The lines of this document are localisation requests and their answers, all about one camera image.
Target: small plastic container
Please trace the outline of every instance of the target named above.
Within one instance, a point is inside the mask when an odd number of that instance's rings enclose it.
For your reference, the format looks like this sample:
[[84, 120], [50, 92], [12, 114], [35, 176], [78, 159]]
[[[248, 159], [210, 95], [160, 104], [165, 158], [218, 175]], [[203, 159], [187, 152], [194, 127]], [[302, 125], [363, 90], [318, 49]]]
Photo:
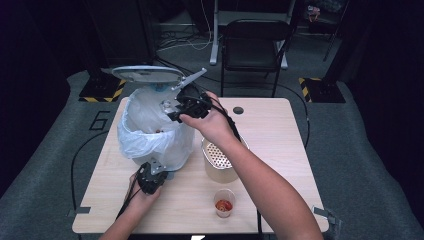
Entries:
[[221, 218], [227, 218], [233, 212], [236, 204], [236, 196], [230, 189], [220, 189], [213, 198], [215, 212]]

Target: red sauce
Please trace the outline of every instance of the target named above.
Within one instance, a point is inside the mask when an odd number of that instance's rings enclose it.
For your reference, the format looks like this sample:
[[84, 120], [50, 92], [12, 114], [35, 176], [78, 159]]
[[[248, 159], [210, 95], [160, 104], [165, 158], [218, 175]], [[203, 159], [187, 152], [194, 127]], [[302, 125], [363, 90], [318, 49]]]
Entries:
[[233, 205], [230, 203], [230, 201], [227, 200], [219, 200], [216, 204], [215, 204], [216, 209], [218, 209], [221, 212], [227, 212], [227, 211], [231, 211], [231, 209], [233, 209]]

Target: human arm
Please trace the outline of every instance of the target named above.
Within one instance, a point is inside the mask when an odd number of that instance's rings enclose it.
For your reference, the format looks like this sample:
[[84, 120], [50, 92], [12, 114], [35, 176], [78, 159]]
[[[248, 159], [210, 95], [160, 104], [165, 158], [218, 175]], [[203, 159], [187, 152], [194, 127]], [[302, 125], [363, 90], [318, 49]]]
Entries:
[[227, 119], [215, 109], [204, 119], [181, 115], [230, 160], [259, 212], [278, 239], [322, 239], [322, 233], [300, 194], [275, 170], [234, 136]]
[[136, 181], [132, 192], [131, 183], [134, 181], [135, 175], [130, 178], [130, 188], [127, 194], [134, 195], [125, 211], [116, 219], [109, 229], [100, 237], [106, 239], [128, 239], [132, 231], [137, 227], [141, 219], [146, 215], [155, 201], [159, 198], [162, 187], [159, 187], [153, 195], [147, 195], [140, 191], [140, 186]]

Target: white plastic bag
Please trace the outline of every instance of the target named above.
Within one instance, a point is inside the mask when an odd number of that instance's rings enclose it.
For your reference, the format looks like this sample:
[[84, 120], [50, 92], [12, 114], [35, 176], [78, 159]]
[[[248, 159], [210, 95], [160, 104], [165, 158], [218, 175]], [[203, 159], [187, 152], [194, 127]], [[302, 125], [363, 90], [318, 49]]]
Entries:
[[176, 171], [193, 151], [194, 129], [171, 121], [161, 102], [178, 105], [178, 92], [158, 92], [146, 86], [132, 93], [118, 124], [118, 140], [122, 154], [137, 164], [159, 161], [157, 172]]

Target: yellow black hazard tape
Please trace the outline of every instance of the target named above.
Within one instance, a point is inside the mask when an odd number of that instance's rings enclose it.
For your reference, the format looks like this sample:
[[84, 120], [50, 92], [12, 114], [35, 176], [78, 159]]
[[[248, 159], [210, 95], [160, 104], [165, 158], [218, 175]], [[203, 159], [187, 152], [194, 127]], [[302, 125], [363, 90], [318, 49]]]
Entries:
[[121, 80], [119, 82], [119, 85], [113, 94], [113, 96], [110, 97], [80, 97], [79, 101], [82, 102], [116, 102], [118, 100], [119, 96], [122, 94], [122, 90], [124, 89], [125, 83], [127, 81]]
[[303, 96], [305, 97], [306, 102], [312, 102], [311, 94], [309, 89], [306, 86], [306, 80], [321, 81], [320, 78], [299, 78], [300, 87], [302, 88]]

